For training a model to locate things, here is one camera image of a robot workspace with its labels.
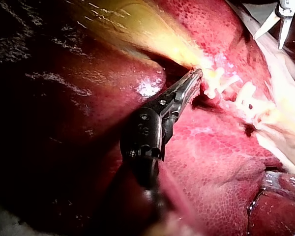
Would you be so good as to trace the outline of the left arm instrument jaw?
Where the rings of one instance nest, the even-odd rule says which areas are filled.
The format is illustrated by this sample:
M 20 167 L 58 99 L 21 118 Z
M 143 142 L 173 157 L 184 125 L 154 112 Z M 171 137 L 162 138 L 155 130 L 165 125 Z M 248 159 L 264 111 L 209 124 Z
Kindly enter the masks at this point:
M 161 94 L 159 103 L 169 104 L 173 100 L 178 104 L 186 104 L 198 89 L 202 76 L 201 69 L 191 69 Z
M 183 111 L 193 94 L 199 89 L 202 72 L 187 73 L 180 82 L 177 89 L 177 110 Z

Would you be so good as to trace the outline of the left arm instrument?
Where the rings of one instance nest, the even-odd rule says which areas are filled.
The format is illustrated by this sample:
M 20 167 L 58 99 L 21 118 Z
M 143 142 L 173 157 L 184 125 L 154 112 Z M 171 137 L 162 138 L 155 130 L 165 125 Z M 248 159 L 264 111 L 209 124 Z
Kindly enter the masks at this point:
M 173 125 L 181 113 L 181 102 L 154 99 L 135 110 L 129 117 L 120 138 L 122 160 L 144 156 L 165 159 L 165 145 L 173 135 Z

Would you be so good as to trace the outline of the right arm instrument jaw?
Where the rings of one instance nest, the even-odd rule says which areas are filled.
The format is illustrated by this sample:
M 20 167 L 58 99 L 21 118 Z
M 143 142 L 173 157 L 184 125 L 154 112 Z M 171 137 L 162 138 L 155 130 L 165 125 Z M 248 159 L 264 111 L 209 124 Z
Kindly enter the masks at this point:
M 281 19 L 279 38 L 278 38 L 278 49 L 279 50 L 283 49 L 283 46 L 285 44 L 285 41 L 287 39 L 289 30 L 290 30 L 292 20 L 293 20 L 293 16 L 283 17 Z
M 272 11 L 270 15 L 267 17 L 267 19 L 265 20 L 265 22 L 253 35 L 253 39 L 260 38 L 262 35 L 268 32 L 279 20 L 280 20 L 280 17 L 275 13 L 275 11 Z

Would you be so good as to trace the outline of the right arm instrument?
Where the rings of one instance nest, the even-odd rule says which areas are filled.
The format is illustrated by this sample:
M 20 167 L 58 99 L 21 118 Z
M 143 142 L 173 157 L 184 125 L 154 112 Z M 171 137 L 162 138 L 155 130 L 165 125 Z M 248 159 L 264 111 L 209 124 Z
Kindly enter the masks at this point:
M 292 17 L 295 14 L 295 0 L 279 0 L 277 6 L 279 17 Z

